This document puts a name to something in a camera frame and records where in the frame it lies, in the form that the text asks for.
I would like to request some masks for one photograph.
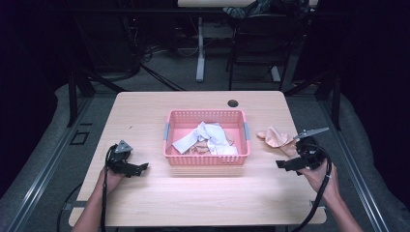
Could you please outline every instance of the round hole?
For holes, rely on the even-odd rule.
[[[236,107],[236,106],[239,105],[239,103],[236,100],[229,100],[228,105],[231,106],[231,107]]]

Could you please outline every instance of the pink basket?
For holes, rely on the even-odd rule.
[[[172,143],[201,123],[219,123],[234,137],[238,155],[181,155]],[[171,165],[242,165],[250,152],[248,124],[242,110],[181,109],[172,110],[165,125],[163,154]]]

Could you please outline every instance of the tan cloth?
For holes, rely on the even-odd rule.
[[[232,146],[232,144],[235,142],[233,135],[225,131],[225,137],[229,143],[229,146]],[[203,141],[197,141],[184,153],[184,155],[212,155],[209,151],[207,142],[207,139]]]
[[[275,127],[270,126],[266,131],[260,131],[257,136],[265,139],[269,146],[281,149],[290,158],[299,156],[295,146],[297,140],[289,133],[280,133]]]

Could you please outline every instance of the crumpled cloth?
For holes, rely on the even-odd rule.
[[[298,140],[293,139],[294,136],[289,133],[279,132],[275,127],[270,126],[266,131],[258,132],[257,136],[264,139],[269,146],[281,149],[290,158],[299,156],[296,151]]]
[[[233,135],[225,131],[225,136],[229,146],[232,146],[235,142]],[[212,155],[210,148],[208,147],[208,140],[197,141],[184,153],[184,155]]]
[[[218,123],[201,122],[196,129],[172,143],[180,154],[190,155],[237,155],[234,137]]]

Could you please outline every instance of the wooden table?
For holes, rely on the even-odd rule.
[[[238,101],[235,108],[229,100]],[[250,134],[250,155],[242,166],[171,166],[162,154],[171,109],[241,109]],[[125,178],[107,202],[107,226],[224,226],[299,224],[315,192],[304,177],[279,169],[279,149],[256,137],[275,126],[296,134],[282,92],[121,93],[112,107],[77,201],[90,196],[109,147],[124,139],[133,151],[129,163],[149,162],[141,177]],[[74,208],[70,225],[82,212]],[[311,223],[326,220],[318,209]]]
[[[178,7],[181,8],[243,8],[254,2],[254,0],[178,0]],[[311,7],[315,8],[318,0],[309,0]],[[204,33],[202,17],[198,18],[198,64],[196,66],[196,82],[204,81],[205,52]]]

